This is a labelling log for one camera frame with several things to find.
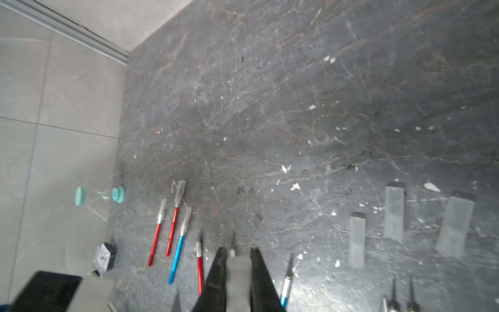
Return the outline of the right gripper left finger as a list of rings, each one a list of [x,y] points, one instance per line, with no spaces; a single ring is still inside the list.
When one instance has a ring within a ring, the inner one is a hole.
[[[192,312],[225,312],[227,281],[227,249],[219,247],[214,257],[209,274],[204,281],[203,289]]]

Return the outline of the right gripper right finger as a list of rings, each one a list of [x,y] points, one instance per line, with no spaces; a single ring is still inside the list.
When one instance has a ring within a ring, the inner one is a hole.
[[[265,264],[265,260],[257,247],[251,248],[250,259],[251,270],[251,308],[253,312],[285,312],[281,305],[279,296]]]

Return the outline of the blue carving knife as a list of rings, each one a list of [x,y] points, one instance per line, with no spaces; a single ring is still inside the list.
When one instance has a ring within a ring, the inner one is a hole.
[[[408,312],[421,312],[421,307],[415,298],[415,290],[413,285],[413,275],[409,275],[409,301],[407,303]]]
[[[387,302],[387,311],[388,312],[401,312],[400,303],[396,298],[396,275],[394,274],[392,277],[392,292],[391,299]]]
[[[169,277],[169,281],[168,281],[169,285],[174,283],[175,273],[178,269],[179,259],[181,256],[183,243],[184,243],[187,231],[188,231],[189,222],[191,220],[191,215],[192,215],[192,208],[187,206],[187,212],[186,212],[185,218],[184,218],[182,225],[181,225],[181,236],[179,238],[177,250],[175,252],[174,262],[172,264],[172,269],[170,272],[170,277]]]
[[[281,295],[280,295],[280,303],[283,306],[283,308],[287,307],[289,295],[291,292],[292,281],[293,281],[293,276],[294,276],[293,262],[294,262],[294,254],[291,254],[289,262],[288,262],[287,271],[285,274],[285,279],[283,282],[283,287],[281,290]]]

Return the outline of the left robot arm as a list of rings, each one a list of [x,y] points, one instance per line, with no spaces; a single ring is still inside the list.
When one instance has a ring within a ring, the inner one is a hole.
[[[37,271],[7,311],[109,311],[110,279]]]

